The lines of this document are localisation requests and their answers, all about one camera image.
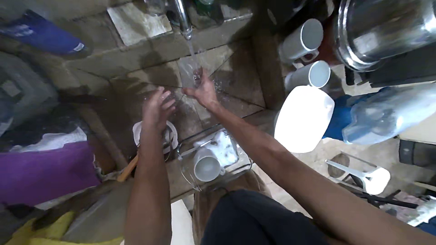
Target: white mug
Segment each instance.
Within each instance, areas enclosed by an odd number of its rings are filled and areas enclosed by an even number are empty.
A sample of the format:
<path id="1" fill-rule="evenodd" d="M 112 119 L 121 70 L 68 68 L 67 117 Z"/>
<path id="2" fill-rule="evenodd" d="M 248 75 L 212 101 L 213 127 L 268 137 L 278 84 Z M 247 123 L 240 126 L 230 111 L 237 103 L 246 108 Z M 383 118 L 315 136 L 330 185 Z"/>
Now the white mug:
<path id="1" fill-rule="evenodd" d="M 200 147 L 194 156 L 194 163 L 194 175 L 200 181 L 209 182 L 225 174 L 224 167 L 221 167 L 215 154 L 208 148 Z"/>
<path id="2" fill-rule="evenodd" d="M 316 61 L 290 72 L 285 78 L 285 91 L 291 92 L 297 86 L 309 85 L 315 88 L 324 87 L 330 79 L 330 66 L 325 61 Z"/>
<path id="3" fill-rule="evenodd" d="M 317 19 L 308 19 L 291 33 L 279 47 L 280 58 L 283 62 L 292 63 L 301 58 L 304 62 L 314 60 L 319 52 L 318 48 L 324 37 L 323 26 Z M 306 59 L 306 54 L 312 54 L 311 59 Z"/>

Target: forearm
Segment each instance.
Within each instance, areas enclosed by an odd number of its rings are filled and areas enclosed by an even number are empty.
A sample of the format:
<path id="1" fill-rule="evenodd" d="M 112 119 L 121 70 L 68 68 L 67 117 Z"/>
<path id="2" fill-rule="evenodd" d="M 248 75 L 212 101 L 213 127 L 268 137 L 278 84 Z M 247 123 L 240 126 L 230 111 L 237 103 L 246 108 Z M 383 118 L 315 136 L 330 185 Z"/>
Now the forearm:
<path id="1" fill-rule="evenodd" d="M 170 244 L 171 207 L 160 134 L 141 134 L 138 166 L 127 211 L 126 244 Z"/>
<path id="2" fill-rule="evenodd" d="M 333 234 L 354 245 L 429 244 L 435 238 L 362 201 L 299 161 L 270 135 L 219 105 L 209 110 L 273 181 Z"/>

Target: metal pot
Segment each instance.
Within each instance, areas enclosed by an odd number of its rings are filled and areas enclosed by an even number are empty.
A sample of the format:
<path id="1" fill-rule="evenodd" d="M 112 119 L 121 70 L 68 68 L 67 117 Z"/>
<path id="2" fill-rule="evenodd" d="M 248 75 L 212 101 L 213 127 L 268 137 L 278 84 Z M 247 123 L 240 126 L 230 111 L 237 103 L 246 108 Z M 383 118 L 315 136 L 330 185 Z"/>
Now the metal pot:
<path id="1" fill-rule="evenodd" d="M 335 54 L 356 71 L 436 41 L 436 0 L 342 0 Z"/>

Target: water stream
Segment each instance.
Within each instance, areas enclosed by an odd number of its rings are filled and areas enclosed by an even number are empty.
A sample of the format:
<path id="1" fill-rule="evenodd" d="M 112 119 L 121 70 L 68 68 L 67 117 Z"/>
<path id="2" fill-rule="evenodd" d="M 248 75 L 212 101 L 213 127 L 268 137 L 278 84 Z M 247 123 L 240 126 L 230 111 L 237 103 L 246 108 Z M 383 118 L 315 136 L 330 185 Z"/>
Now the water stream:
<path id="1" fill-rule="evenodd" d="M 194 52 L 194 47 L 192 45 L 192 40 L 186 40 L 189 47 L 189 52 L 191 53 L 192 60 L 194 61 L 192 66 L 192 76 L 194 78 L 194 87 L 198 87 L 201 81 L 202 70 L 200 69 L 200 63 L 198 63 L 197 54 Z"/>

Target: purple fabric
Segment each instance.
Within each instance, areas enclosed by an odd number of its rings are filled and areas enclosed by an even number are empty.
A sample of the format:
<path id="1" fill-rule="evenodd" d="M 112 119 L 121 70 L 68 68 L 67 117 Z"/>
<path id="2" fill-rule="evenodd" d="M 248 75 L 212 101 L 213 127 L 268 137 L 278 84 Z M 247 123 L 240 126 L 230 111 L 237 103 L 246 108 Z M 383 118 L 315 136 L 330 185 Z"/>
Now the purple fabric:
<path id="1" fill-rule="evenodd" d="M 0 199 L 37 205 L 100 184 L 87 141 L 40 152 L 0 153 Z"/>

